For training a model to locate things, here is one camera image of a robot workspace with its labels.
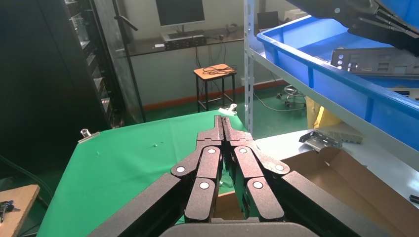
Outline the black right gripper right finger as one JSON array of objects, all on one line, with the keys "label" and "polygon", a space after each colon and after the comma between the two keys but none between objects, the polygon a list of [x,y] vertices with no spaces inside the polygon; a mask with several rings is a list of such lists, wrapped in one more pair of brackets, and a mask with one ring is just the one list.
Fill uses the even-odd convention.
[{"label": "black right gripper right finger", "polygon": [[335,198],[223,117],[224,160],[248,224],[242,237],[388,237],[390,232]]}]

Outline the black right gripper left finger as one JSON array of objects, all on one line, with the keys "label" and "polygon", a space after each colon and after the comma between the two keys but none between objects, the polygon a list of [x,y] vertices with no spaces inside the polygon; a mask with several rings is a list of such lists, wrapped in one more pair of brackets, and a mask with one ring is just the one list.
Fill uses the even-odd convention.
[{"label": "black right gripper left finger", "polygon": [[91,237],[158,237],[180,219],[207,222],[222,174],[222,117],[198,133],[196,149],[94,229]]}]

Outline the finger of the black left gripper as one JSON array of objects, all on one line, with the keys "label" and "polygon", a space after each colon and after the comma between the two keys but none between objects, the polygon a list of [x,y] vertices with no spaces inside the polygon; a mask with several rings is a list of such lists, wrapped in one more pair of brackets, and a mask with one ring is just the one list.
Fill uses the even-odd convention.
[{"label": "finger of the black left gripper", "polygon": [[419,29],[384,9],[354,17],[348,31],[419,55]]},{"label": "finger of the black left gripper", "polygon": [[376,0],[289,0],[288,2],[313,17],[335,20],[374,16],[380,6]]}]

